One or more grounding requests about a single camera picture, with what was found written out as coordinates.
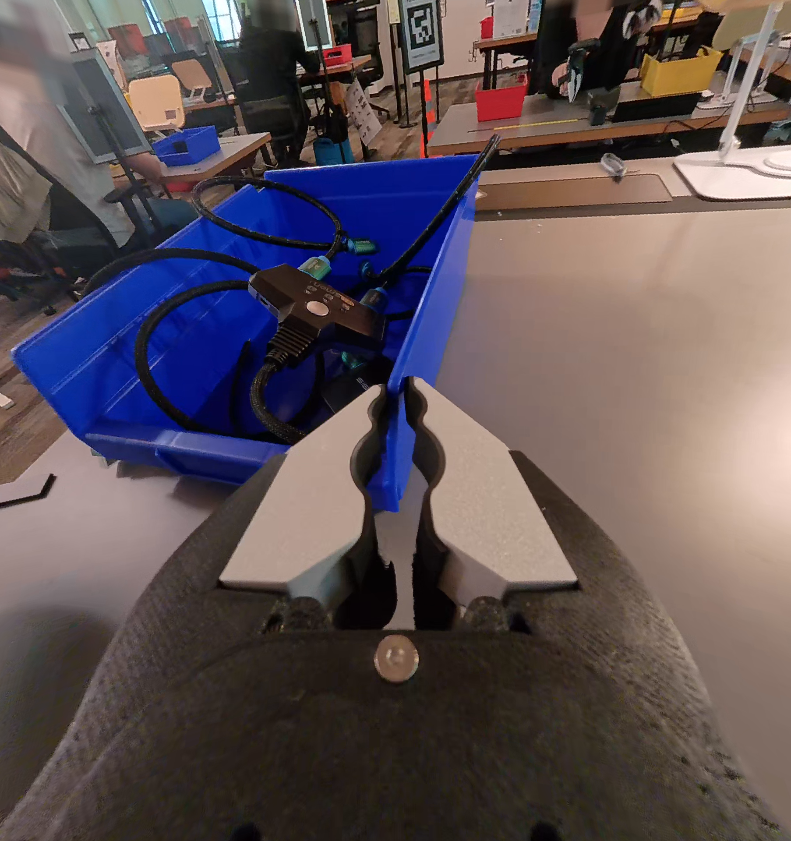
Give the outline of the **grey screen on tripod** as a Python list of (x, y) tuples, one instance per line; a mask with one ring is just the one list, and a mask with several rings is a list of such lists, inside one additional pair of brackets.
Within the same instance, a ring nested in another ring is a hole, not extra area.
[(48, 85), (54, 104), (92, 163), (151, 152), (125, 94), (96, 48), (55, 60)]

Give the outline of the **wooden workbench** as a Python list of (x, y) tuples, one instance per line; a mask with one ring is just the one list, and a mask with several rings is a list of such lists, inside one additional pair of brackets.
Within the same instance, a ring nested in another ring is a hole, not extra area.
[(663, 115), (650, 105), (653, 98), (636, 81), (621, 86), (618, 106), (629, 105), (636, 120), (614, 121), (607, 113), (601, 124), (592, 124), (584, 102), (570, 103), (542, 95), (526, 97), (520, 116), (510, 119), (477, 119), (474, 103), (448, 109), (428, 142), (429, 156), (470, 155), (480, 152), (494, 135), (499, 152), (544, 152), (553, 149), (615, 145), (620, 141), (658, 141), (683, 134), (720, 135), (732, 108), (701, 109), (687, 114)]

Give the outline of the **black hdmi switch box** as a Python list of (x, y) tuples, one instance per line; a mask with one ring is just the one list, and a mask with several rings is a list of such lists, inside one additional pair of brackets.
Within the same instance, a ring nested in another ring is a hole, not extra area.
[(323, 347), (383, 349), (384, 315), (332, 287), (327, 282), (331, 269), (327, 258), (315, 257), (299, 268), (281, 264), (250, 276), (250, 294), (277, 321), (265, 361), (296, 367)]

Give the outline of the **black office chair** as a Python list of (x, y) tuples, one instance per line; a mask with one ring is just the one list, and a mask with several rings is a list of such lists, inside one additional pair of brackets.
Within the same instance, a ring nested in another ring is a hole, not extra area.
[(35, 230), (20, 245), (0, 240), (0, 299), (33, 301), (44, 314), (56, 310), (36, 288), (52, 282), (75, 300), (84, 279), (107, 264), (146, 247), (155, 247), (196, 218), (190, 203), (155, 198), (143, 187), (114, 189), (106, 202), (135, 211), (138, 234), (146, 243), (141, 249), (123, 249), (96, 214), (21, 148), (1, 127), (0, 142), (29, 163), (51, 184), (50, 223)]

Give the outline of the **wooden office table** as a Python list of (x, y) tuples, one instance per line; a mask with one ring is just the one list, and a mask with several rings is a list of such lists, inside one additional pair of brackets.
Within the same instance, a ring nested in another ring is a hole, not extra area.
[(252, 167), (263, 150), (269, 150), (271, 140), (269, 133), (221, 138), (220, 151), (196, 164), (166, 166), (160, 163), (160, 183), (182, 193), (190, 192), (196, 184), (212, 177), (239, 176)]

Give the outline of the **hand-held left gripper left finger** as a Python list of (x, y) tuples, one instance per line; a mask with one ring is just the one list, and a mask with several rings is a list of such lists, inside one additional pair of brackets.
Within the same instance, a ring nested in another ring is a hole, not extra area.
[(228, 563), (232, 590), (342, 604), (377, 554), (370, 478), (380, 466), (377, 384), (291, 447)]

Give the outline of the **white boxy device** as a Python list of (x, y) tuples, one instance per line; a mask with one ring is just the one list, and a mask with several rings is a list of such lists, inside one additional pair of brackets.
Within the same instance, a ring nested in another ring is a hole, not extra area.
[(128, 84), (127, 95), (144, 132), (179, 131), (184, 127), (186, 115), (180, 80), (176, 76), (134, 79)]

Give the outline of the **red plastic bin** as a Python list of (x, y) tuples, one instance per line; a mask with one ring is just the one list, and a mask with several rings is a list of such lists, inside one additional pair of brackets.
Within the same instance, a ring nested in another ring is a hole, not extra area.
[(479, 82), (474, 95), (477, 123), (519, 118), (528, 94), (529, 76), (527, 72), (520, 73), (499, 88), (484, 89)]

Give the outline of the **black usb hub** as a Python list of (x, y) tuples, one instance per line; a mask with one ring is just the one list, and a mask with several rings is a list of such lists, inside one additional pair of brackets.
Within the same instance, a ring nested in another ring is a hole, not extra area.
[(336, 415), (370, 389), (378, 389), (380, 383), (375, 380), (360, 372), (344, 373), (322, 385), (321, 397), (329, 411)]

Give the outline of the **beige rounded divider panel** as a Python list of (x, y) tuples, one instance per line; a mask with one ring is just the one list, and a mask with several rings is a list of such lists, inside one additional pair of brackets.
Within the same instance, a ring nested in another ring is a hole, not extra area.
[(759, 35), (771, 7), (778, 6), (769, 32), (791, 31), (791, 1), (701, 1), (703, 10), (721, 15), (722, 23), (713, 36), (712, 48), (726, 51), (744, 39)]

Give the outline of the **marker board on stand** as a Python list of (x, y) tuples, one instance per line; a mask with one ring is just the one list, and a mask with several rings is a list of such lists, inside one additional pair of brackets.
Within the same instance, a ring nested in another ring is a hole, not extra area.
[(428, 138), (428, 112), (424, 83), (426, 73), (439, 69), (444, 62), (441, 1), (398, 1), (401, 67), (405, 83), (405, 117), (401, 128), (411, 128), (410, 106), (407, 100), (411, 78), (417, 76), (420, 86), (422, 137)]

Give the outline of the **blue plastic bin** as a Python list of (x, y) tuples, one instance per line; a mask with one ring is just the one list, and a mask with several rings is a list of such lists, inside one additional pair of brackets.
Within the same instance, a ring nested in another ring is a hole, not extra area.
[[(361, 269), (382, 272), (421, 235), (476, 155), (313, 167), (268, 173), (328, 208), (351, 239), (370, 240), (376, 254), (329, 257), (327, 282), (363, 294)], [(407, 272), (386, 287), (391, 323), (382, 354), (388, 394), (399, 414), (389, 424), (380, 468), (369, 482), (376, 510), (397, 511), (412, 468), (415, 435), (405, 416), (402, 382), (434, 384), (464, 290), (474, 226), (476, 184), (451, 210)], [(67, 428), (106, 457), (194, 478), (241, 484), (283, 442), (264, 439), (250, 406), (250, 384), (277, 321), (247, 291), (224, 290), (192, 300), (153, 331), (148, 364), (173, 407), (201, 428), (193, 432), (166, 415), (138, 379), (135, 345), (141, 324), (165, 300), (207, 283), (248, 279), (212, 261), (165, 259), (132, 268), (85, 296), (12, 352)]]

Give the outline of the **small blue bin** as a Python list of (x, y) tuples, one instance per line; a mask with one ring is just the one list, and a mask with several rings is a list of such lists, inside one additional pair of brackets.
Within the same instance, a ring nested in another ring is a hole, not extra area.
[(152, 150), (166, 167), (194, 166), (221, 151), (214, 125), (182, 129), (152, 142)]

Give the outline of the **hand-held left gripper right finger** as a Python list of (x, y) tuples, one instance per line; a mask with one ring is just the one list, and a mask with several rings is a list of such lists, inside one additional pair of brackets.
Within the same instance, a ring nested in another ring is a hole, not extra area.
[(422, 378), (407, 381), (405, 406), (413, 463), (427, 485), (415, 556), (420, 592), (467, 606), (577, 587), (506, 444)]

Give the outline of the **small yellow bin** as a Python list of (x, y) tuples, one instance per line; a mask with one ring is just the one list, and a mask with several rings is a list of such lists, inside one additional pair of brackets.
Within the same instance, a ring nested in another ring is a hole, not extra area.
[(639, 77), (641, 89), (653, 98), (701, 92), (709, 88), (722, 57), (721, 51), (706, 47), (687, 59), (658, 60), (645, 54)]

